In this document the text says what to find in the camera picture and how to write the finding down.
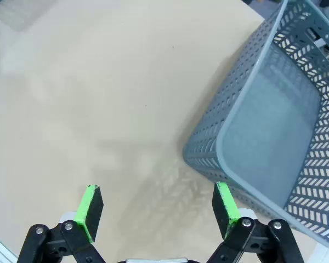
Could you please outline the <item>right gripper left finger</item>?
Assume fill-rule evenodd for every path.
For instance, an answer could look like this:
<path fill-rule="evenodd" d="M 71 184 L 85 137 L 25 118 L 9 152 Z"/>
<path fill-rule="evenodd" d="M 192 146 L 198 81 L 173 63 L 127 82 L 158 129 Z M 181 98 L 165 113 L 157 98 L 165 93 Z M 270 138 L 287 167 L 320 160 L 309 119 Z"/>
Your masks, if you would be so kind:
<path fill-rule="evenodd" d="M 30 227 L 18 262 L 62 262 L 73 256 L 76 262 L 104 262 L 93 245 L 104 203 L 98 185 L 89 185 L 76 215 L 54 228 L 43 224 Z"/>

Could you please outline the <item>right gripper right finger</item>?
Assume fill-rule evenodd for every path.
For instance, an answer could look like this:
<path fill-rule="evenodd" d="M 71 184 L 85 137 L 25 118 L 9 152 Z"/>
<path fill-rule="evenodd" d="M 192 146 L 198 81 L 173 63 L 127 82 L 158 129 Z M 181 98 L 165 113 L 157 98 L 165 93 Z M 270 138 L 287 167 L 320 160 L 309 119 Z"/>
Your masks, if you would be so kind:
<path fill-rule="evenodd" d="M 214 185 L 212 208 L 223 242 L 208 262 L 239 262 L 244 253 L 256 254 L 260 262 L 303 262 L 297 242 L 287 221 L 263 224 L 242 216 L 223 182 Z"/>

